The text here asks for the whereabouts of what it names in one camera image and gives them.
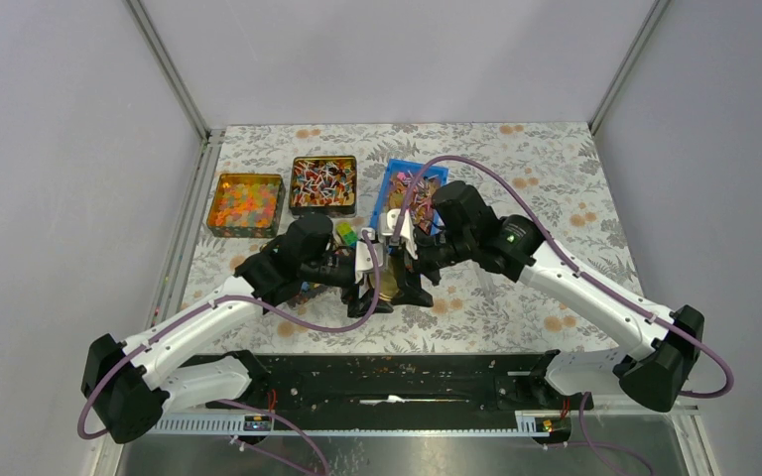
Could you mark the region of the round cream jar lid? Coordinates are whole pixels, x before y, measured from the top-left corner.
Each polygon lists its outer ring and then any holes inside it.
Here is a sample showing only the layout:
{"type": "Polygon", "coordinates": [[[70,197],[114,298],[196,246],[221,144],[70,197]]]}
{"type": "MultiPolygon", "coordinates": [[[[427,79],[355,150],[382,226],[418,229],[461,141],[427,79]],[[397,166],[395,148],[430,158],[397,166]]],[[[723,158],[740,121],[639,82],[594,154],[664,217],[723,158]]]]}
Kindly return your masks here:
{"type": "Polygon", "coordinates": [[[380,280],[375,285],[375,288],[379,291],[379,297],[392,303],[394,298],[399,293],[399,286],[396,278],[395,268],[392,265],[388,265],[381,272],[380,280]]]}

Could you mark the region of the translucent plastic scoop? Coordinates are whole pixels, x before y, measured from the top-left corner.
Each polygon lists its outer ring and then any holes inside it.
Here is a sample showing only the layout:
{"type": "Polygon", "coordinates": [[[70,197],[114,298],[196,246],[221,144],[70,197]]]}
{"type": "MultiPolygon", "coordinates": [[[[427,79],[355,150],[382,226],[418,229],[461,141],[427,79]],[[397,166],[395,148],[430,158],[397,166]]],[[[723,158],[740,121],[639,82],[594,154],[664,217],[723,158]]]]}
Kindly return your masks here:
{"type": "Polygon", "coordinates": [[[484,271],[481,267],[475,268],[476,276],[480,283],[483,296],[487,301],[494,301],[496,294],[496,286],[493,282],[492,275],[484,271]]]}

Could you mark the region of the blue plastic candy bin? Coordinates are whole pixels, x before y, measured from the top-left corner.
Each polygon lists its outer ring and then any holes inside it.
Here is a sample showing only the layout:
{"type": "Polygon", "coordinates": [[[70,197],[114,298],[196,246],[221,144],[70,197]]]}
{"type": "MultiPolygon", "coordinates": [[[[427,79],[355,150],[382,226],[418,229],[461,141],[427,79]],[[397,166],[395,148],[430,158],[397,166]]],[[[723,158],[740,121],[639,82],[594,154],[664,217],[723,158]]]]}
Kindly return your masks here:
{"type": "MultiPolygon", "coordinates": [[[[375,228],[381,215],[391,208],[400,208],[413,178],[422,164],[391,159],[381,180],[379,194],[370,218],[370,226],[375,228]]],[[[409,204],[412,219],[426,234],[440,231],[441,220],[432,205],[433,194],[447,182],[448,169],[431,166],[418,180],[409,204]]]]}

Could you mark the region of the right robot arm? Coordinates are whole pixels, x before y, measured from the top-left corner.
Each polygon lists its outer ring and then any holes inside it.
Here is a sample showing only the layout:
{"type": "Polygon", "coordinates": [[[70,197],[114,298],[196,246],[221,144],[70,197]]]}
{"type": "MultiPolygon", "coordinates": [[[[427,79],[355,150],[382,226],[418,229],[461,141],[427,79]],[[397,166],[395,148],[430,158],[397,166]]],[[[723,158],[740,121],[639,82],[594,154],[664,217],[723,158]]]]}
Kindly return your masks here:
{"type": "Polygon", "coordinates": [[[387,213],[390,226],[402,227],[408,271],[435,281],[441,269],[471,261],[565,304],[615,342],[609,351],[549,353],[529,383],[539,407],[552,409],[579,393],[622,393],[666,413],[683,395],[700,356],[700,311],[689,305],[673,310],[629,292],[559,243],[548,242],[533,220],[497,216],[476,188],[462,181],[440,187],[432,207],[442,222],[434,235],[413,224],[411,213],[387,213]]]}

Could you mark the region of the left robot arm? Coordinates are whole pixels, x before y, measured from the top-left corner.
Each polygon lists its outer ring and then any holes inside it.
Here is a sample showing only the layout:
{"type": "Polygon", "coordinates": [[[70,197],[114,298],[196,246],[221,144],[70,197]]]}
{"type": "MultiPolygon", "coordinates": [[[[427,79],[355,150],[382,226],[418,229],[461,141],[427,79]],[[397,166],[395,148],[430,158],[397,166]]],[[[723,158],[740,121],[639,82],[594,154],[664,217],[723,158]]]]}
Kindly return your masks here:
{"type": "Polygon", "coordinates": [[[187,361],[218,336],[267,313],[318,332],[355,330],[382,311],[383,271],[396,263],[420,278],[418,261],[433,242],[401,210],[389,211],[375,228],[362,229],[349,251],[334,246],[333,235],[329,217],[305,215],[193,306],[121,341],[109,334],[94,340],[81,382],[85,404],[77,418],[78,436],[110,435],[123,444],[177,408],[234,399],[246,408],[259,406],[269,384],[251,365],[234,357],[193,367],[187,361]],[[341,289],[352,323],[324,326],[283,310],[305,284],[341,289]]]}

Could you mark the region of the tin of star candies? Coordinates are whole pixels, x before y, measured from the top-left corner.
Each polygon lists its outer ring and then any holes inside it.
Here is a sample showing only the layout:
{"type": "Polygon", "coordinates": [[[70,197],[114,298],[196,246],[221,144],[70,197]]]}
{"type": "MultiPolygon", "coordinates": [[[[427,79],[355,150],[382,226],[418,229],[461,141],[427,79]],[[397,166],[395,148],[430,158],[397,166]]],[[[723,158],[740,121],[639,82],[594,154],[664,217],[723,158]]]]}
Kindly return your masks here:
{"type": "Polygon", "coordinates": [[[304,282],[301,286],[300,292],[286,301],[288,307],[298,307],[313,298],[325,293],[328,286],[321,284],[312,284],[304,282]]]}

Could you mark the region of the gold tin orange candies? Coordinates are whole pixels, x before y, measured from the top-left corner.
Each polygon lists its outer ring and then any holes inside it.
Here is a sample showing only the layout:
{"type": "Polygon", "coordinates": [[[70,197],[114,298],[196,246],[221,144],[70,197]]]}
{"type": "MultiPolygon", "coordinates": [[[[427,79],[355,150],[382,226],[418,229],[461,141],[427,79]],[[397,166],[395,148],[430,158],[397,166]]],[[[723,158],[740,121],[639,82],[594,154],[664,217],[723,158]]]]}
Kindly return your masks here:
{"type": "Polygon", "coordinates": [[[218,238],[274,238],[284,205],[283,179],[275,174],[221,174],[206,227],[218,238]]]}

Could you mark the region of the stacked toy brick block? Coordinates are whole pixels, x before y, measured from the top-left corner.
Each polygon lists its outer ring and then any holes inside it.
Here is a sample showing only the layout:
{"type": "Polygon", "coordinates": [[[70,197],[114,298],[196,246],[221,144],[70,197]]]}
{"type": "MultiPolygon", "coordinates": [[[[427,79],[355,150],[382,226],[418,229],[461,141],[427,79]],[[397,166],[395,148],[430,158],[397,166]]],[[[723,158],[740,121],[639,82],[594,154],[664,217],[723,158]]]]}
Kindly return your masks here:
{"type": "Polygon", "coordinates": [[[358,234],[348,222],[339,222],[334,226],[334,231],[341,246],[354,248],[359,241],[358,234]]]}

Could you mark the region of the gold tin with lollipops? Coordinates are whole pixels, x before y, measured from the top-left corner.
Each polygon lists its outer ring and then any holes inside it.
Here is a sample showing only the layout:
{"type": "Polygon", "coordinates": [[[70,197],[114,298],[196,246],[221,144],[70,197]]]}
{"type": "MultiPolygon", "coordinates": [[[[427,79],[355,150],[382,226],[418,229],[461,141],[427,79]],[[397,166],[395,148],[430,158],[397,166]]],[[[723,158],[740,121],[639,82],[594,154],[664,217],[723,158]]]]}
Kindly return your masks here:
{"type": "Polygon", "coordinates": [[[288,207],[294,217],[320,213],[351,217],[357,211],[354,156],[296,157],[291,168],[288,207]]]}

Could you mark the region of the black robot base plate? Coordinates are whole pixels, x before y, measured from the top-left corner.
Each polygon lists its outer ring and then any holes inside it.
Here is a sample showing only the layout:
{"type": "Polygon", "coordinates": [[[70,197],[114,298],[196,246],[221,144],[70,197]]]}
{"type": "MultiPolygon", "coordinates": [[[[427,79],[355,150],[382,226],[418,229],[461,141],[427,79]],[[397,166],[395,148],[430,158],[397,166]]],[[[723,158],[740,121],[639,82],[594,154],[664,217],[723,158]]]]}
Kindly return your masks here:
{"type": "Polygon", "coordinates": [[[300,429],[499,430],[517,411],[591,410],[544,379],[556,354],[253,354],[231,357],[251,370],[239,402],[273,409],[300,429]]]}

